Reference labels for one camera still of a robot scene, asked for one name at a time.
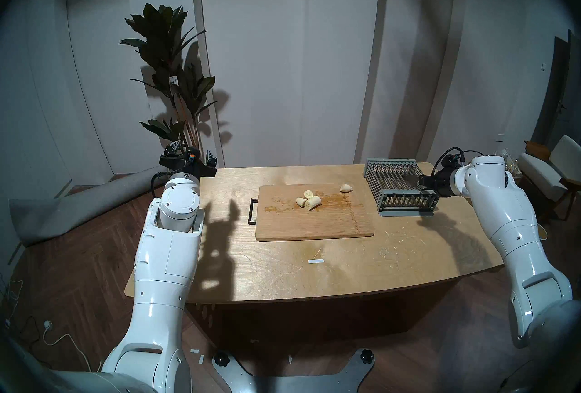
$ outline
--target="black metal handle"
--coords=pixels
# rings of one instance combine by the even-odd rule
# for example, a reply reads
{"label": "black metal handle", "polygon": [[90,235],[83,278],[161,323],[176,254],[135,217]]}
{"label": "black metal handle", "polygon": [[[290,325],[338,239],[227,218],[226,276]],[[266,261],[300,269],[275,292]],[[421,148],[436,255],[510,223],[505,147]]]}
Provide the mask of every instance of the black metal handle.
{"label": "black metal handle", "polygon": [[258,203],[258,199],[251,198],[250,199],[250,212],[248,213],[248,225],[252,226],[256,224],[256,220],[252,219],[252,208],[254,204]]}

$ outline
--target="white chair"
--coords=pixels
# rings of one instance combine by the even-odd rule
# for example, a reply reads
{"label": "white chair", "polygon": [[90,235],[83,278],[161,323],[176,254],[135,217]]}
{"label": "white chair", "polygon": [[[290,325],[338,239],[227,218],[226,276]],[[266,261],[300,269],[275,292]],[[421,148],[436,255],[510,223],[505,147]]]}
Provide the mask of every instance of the white chair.
{"label": "white chair", "polygon": [[571,200],[565,216],[567,220],[575,195],[581,190],[581,146],[567,135],[561,137],[553,152],[539,143],[527,141],[525,143],[528,154],[520,155],[518,167],[530,182],[552,201],[552,206],[541,218],[570,194]]}

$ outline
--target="wooden table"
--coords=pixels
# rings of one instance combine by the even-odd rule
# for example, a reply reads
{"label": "wooden table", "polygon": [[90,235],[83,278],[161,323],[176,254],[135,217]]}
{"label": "wooden table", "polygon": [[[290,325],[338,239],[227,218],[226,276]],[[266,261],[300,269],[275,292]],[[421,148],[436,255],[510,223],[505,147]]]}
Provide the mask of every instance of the wooden table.
{"label": "wooden table", "polygon": [[[431,164],[420,163],[429,173]],[[476,214],[461,197],[441,198],[430,217],[381,217],[364,165],[222,168],[202,178],[206,211],[188,302],[225,304],[365,295],[456,279],[502,265]],[[348,183],[375,235],[335,240],[258,242],[248,225],[261,185]],[[324,263],[309,264],[309,259]],[[125,287],[134,295],[133,274]]]}

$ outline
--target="banana slice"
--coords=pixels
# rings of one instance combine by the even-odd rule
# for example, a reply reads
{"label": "banana slice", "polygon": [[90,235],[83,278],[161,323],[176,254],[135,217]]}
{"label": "banana slice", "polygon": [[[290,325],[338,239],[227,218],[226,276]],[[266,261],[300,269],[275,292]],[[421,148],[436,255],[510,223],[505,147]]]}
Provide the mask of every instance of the banana slice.
{"label": "banana slice", "polygon": [[304,203],[305,208],[313,210],[316,206],[321,204],[321,198],[319,196],[313,196],[307,202]]}

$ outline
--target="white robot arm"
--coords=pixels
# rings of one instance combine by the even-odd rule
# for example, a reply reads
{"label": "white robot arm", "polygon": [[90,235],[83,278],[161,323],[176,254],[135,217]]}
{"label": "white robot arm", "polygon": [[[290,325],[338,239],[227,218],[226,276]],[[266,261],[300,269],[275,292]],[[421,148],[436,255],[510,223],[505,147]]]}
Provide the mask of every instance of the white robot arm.
{"label": "white robot arm", "polygon": [[511,278],[509,320],[516,347],[529,343],[529,326],[551,305],[572,299],[568,279],[549,263],[539,239],[536,215],[502,157],[475,157],[469,165],[448,165],[422,184],[441,196],[469,197],[486,236]]}
{"label": "white robot arm", "polygon": [[149,205],[135,255],[131,323],[103,372],[129,375],[157,392],[192,391],[181,325],[204,225],[199,176],[215,175],[214,166],[192,155]]}

